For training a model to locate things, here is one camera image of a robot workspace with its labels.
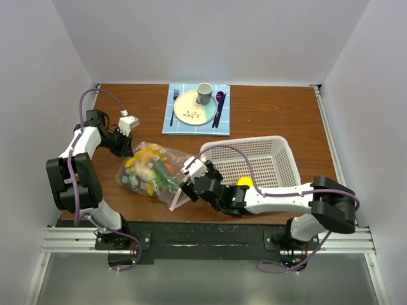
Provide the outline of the yellow fake lemon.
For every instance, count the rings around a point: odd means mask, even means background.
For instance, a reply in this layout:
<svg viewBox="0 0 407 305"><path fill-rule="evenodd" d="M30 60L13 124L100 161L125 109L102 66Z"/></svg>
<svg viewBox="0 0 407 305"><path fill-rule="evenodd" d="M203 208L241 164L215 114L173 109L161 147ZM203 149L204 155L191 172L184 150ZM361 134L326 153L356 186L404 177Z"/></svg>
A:
<svg viewBox="0 0 407 305"><path fill-rule="evenodd" d="M250 177L247 177L247 176L240 177L236 182L236 186L249 186L249 187L252 187L253 185L254 185L253 180Z"/></svg>

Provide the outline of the white fake radish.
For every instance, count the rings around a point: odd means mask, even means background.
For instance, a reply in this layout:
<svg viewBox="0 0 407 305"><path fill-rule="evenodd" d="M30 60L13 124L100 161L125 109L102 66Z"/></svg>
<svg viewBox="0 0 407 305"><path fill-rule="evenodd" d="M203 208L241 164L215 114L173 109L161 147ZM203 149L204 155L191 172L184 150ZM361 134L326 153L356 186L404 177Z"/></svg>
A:
<svg viewBox="0 0 407 305"><path fill-rule="evenodd" d="M150 183L154 181L156 177L155 172L144 163L134 163L133 169L134 173L140 177L143 182Z"/></svg>

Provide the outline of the clear polka dot zip bag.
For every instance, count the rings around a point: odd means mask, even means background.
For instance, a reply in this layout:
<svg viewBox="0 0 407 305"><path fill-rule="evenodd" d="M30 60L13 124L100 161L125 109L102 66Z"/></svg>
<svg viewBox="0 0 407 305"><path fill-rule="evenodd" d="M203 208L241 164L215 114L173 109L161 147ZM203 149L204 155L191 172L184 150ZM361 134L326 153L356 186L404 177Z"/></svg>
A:
<svg viewBox="0 0 407 305"><path fill-rule="evenodd" d="M170 211L189 202L179 187L184 179L181 169L190 154L163 147L156 143L141 142L133 148L116 174L116 182L127 189L148 197L158 198Z"/></svg>

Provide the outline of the green fake cucumber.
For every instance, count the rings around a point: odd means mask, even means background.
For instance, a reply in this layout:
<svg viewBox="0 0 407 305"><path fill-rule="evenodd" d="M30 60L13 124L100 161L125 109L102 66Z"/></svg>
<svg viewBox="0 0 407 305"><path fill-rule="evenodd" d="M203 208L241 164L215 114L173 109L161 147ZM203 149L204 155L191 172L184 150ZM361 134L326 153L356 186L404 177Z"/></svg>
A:
<svg viewBox="0 0 407 305"><path fill-rule="evenodd" d="M166 186L167 188L172 188L172 187L176 186L176 182L175 182L172 174L169 172L169 170L165 166L164 162L162 162L160 159L153 159L152 165L153 165L153 170L160 177L164 186Z"/></svg>

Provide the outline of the yellow fake banana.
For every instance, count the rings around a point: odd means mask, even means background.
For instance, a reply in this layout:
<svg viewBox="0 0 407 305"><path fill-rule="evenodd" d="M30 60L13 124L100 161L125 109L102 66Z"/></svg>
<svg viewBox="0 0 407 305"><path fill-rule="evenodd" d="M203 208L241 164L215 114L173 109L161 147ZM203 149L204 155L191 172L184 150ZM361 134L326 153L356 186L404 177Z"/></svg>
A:
<svg viewBox="0 0 407 305"><path fill-rule="evenodd" d="M135 163L149 164L152 160L159 160L164 157L166 149L158 146L157 144L151 144L136 151L134 155L125 162L125 168L131 168Z"/></svg>

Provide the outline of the orange fake fruit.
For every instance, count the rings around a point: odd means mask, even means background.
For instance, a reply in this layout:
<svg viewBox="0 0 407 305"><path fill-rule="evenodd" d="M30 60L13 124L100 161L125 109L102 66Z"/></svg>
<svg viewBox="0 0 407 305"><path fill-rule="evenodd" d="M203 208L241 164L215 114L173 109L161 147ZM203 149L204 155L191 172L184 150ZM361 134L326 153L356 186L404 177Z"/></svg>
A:
<svg viewBox="0 0 407 305"><path fill-rule="evenodd" d="M174 170L174 167L171 163L165 163L165 166L167 167L168 170Z"/></svg>

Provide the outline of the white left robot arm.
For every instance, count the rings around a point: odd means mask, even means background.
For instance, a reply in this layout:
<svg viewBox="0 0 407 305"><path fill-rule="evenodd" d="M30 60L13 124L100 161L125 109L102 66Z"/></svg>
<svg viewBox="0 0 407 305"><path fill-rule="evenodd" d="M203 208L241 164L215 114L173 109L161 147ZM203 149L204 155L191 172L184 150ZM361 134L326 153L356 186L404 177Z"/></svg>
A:
<svg viewBox="0 0 407 305"><path fill-rule="evenodd" d="M99 147L120 158L131 157L132 129L139 125L139 119L122 111L113 129L109 123L105 112L87 111L86 120L76 125L68 148L46 162L46 172L56 207L74 214L75 225L89 220L97 228L100 242L124 250L131 245L132 234L124 217L104 200L92 157Z"/></svg>

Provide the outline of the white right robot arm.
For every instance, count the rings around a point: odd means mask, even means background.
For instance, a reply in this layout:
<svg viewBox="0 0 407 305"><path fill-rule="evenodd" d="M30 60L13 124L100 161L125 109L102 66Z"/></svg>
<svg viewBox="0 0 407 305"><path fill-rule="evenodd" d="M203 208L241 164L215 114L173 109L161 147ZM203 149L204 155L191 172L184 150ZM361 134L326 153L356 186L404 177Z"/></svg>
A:
<svg viewBox="0 0 407 305"><path fill-rule="evenodd" d="M280 238L287 248L299 249L324 231L355 232L355 212L359 202L349 188L325 177L293 187L259 188L255 184L226 186L211 161L190 158L181 169L179 187L192 201L202 199L214 210L232 217L267 212L294 212Z"/></svg>

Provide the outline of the light blue checked placemat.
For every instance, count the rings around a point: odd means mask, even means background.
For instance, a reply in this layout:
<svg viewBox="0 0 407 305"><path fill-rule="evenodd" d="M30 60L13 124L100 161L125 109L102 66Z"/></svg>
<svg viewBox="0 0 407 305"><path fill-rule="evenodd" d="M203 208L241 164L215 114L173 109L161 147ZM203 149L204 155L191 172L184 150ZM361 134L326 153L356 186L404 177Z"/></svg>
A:
<svg viewBox="0 0 407 305"><path fill-rule="evenodd" d="M162 133L168 135L230 135L230 87L213 85L211 101L196 103L197 84L169 84Z"/></svg>

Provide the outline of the white perforated plastic basket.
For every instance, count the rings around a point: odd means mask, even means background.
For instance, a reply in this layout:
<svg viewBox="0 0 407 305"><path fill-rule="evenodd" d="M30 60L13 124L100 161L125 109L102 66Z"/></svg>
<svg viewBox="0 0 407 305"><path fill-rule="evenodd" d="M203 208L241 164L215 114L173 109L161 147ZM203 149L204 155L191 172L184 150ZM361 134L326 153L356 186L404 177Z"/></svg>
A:
<svg viewBox="0 0 407 305"><path fill-rule="evenodd" d="M249 137L205 143L201 151L234 186L253 171L258 187L293 187L301 184L300 173L288 141L281 136Z"/></svg>

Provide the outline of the cream and teal plate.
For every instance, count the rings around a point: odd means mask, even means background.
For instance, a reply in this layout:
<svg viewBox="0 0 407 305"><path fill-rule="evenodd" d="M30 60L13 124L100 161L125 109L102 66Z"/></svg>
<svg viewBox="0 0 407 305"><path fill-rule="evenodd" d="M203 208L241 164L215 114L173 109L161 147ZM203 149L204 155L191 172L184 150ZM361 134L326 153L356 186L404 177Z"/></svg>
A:
<svg viewBox="0 0 407 305"><path fill-rule="evenodd" d="M179 121L187 125L203 125L214 118L217 113L218 102L214 97L211 97L207 105L199 105L196 103L198 94L196 90L190 90L178 96L174 114Z"/></svg>

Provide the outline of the purple metal fork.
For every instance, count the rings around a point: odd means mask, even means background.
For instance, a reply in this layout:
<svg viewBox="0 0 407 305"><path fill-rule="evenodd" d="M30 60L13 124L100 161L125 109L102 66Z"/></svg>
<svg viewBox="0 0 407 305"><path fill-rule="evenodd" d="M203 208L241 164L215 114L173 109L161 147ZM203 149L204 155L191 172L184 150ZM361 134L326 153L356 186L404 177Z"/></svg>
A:
<svg viewBox="0 0 407 305"><path fill-rule="evenodd" d="M173 92L172 114L171 114L171 117L170 117L170 124L169 124L169 126L172 126L172 125L173 125L173 122L174 122L174 106L175 106L175 102L176 102L178 96L179 96L179 90L178 90L178 89L175 89L174 92Z"/></svg>

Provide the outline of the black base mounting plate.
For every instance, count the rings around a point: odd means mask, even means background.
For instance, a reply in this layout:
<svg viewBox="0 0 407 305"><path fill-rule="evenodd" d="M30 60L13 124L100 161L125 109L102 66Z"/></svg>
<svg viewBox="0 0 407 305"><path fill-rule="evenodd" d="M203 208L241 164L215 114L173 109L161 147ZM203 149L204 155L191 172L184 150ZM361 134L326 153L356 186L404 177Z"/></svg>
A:
<svg viewBox="0 0 407 305"><path fill-rule="evenodd" d="M284 225L228 224L211 222L128 222L130 235L139 240L141 256L134 246L117 250L100 242L95 249L108 251L110 266L153 264L156 260L262 261L271 259L291 266L295 259L310 253L319 244L314 236L308 242L284 242Z"/></svg>

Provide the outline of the grey ceramic mug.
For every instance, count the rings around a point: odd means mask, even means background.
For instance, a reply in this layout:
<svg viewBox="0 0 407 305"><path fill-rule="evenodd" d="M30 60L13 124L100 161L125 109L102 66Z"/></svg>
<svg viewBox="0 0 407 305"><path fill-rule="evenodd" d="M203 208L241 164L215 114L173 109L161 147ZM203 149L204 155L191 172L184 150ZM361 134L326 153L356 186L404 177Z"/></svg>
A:
<svg viewBox="0 0 407 305"><path fill-rule="evenodd" d="M212 97L212 85L210 83L200 83L197 86L196 103L199 105L207 105Z"/></svg>

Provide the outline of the aluminium frame rail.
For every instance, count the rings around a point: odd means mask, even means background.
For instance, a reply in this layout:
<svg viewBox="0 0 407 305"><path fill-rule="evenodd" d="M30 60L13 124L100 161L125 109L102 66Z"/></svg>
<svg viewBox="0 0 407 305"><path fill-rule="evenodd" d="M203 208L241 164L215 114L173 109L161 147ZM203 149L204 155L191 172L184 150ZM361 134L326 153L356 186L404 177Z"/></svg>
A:
<svg viewBox="0 0 407 305"><path fill-rule="evenodd" d="M155 222L151 249L114 273L89 225L63 220L46 230L27 304L389 304L371 231L321 235L299 273L266 274L255 263L275 254L265 234L243 222Z"/></svg>

